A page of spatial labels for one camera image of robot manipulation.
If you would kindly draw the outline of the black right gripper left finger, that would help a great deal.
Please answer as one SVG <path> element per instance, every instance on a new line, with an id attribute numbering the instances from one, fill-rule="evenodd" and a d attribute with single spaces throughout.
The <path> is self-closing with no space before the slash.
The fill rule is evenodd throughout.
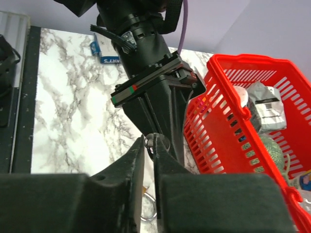
<path id="1" fill-rule="evenodd" d="M 0 177 L 3 233 L 140 231 L 144 139 L 101 172 Z"/>

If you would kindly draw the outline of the large brass padlock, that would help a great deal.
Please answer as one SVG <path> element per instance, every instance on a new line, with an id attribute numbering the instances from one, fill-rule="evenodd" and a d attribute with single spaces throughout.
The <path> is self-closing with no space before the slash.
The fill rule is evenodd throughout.
<path id="1" fill-rule="evenodd" d="M 151 222 L 157 216 L 156 199 L 148 193 L 148 188 L 142 188 L 142 210 L 140 219 L 143 222 Z"/>

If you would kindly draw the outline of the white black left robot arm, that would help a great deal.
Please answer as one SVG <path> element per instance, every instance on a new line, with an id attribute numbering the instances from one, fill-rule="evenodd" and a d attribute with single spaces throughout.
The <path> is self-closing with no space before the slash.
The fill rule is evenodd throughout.
<path id="1" fill-rule="evenodd" d="M 180 0 L 63 0 L 80 17 L 92 6 L 99 15 L 90 30 L 112 41 L 128 80 L 111 101 L 144 135 L 160 133 L 170 154 L 184 163 L 184 122 L 189 101 L 206 91 L 204 81 L 180 54 L 170 52 L 164 34 L 176 30 Z"/>

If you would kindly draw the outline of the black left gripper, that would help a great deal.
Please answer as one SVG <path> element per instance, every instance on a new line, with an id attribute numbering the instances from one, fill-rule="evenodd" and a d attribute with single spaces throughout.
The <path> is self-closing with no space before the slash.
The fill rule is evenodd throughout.
<path id="1" fill-rule="evenodd" d="M 184 166 L 184 122 L 189 99 L 206 91 L 203 78 L 177 52 L 167 53 L 111 94 L 115 107 L 144 135 L 160 133 L 170 141 L 169 153 Z"/>

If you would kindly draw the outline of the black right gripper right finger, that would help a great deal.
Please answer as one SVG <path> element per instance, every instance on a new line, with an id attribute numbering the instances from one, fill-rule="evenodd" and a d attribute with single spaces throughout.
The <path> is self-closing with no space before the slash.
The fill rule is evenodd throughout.
<path id="1" fill-rule="evenodd" d="M 281 191 L 268 175 L 192 174 L 157 133 L 153 152 L 159 232 L 295 232 Z"/>

